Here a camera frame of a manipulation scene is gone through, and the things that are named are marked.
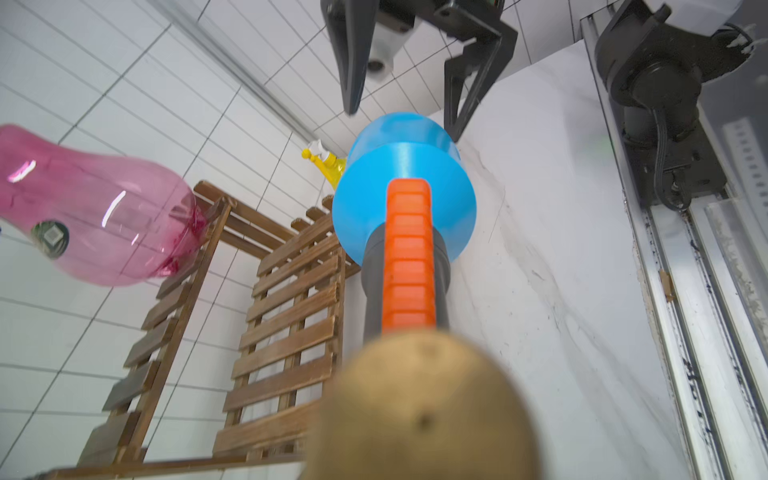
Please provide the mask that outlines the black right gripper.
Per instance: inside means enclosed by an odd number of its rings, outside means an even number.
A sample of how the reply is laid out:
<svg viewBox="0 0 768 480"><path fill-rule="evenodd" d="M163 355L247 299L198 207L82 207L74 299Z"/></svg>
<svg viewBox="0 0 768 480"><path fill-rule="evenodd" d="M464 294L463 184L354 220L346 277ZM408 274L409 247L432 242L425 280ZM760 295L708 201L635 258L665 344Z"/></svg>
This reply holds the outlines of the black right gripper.
<svg viewBox="0 0 768 480"><path fill-rule="evenodd" d="M359 109L376 21L386 27L415 27L424 20L465 43L445 62L444 129L458 142L475 111L514 56L518 32L500 18L503 1L321 0L338 65L344 111Z"/></svg>

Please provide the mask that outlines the blue spray bottle orange trigger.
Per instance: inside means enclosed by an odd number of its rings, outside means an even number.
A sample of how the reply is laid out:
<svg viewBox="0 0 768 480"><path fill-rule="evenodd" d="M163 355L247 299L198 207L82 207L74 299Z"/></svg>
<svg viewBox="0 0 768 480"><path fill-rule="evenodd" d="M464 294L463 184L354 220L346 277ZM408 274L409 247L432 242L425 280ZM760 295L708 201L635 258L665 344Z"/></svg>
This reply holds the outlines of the blue spray bottle orange trigger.
<svg viewBox="0 0 768 480"><path fill-rule="evenodd" d="M435 121L387 114L358 136L335 190L334 230L361 268L363 338L447 329L451 263L477 218L458 148Z"/></svg>

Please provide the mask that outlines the pink pressure sprayer bottle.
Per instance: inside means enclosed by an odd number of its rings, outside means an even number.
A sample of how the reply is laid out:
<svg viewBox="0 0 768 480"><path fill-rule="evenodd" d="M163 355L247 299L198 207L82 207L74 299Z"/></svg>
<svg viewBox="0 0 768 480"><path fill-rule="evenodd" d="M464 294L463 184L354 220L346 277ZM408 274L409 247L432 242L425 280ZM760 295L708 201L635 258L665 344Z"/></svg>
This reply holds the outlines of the pink pressure sprayer bottle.
<svg viewBox="0 0 768 480"><path fill-rule="evenodd" d="M63 272L111 287L176 274L209 224L176 172L13 124L1 128L1 218Z"/></svg>

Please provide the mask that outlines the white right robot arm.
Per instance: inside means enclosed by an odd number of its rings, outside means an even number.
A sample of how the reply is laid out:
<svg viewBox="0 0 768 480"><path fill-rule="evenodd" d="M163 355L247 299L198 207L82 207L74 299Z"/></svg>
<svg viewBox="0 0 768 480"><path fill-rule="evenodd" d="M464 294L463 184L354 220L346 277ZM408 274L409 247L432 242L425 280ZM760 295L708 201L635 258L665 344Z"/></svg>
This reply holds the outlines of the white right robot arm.
<svg viewBox="0 0 768 480"><path fill-rule="evenodd" d="M359 109L375 61L376 31L407 34L423 20L464 44L461 55L444 64L444 126L459 140L514 56L518 32L503 21L504 6L502 1L322 2L345 112ZM684 176L685 165L673 165L672 143L696 130L703 84L738 69L754 50L751 36L729 21L739 7L699 1L652 10L644 1L626 1L597 41L598 75L611 100L625 109L624 138L655 148L645 184L673 211L689 208L693 184Z"/></svg>

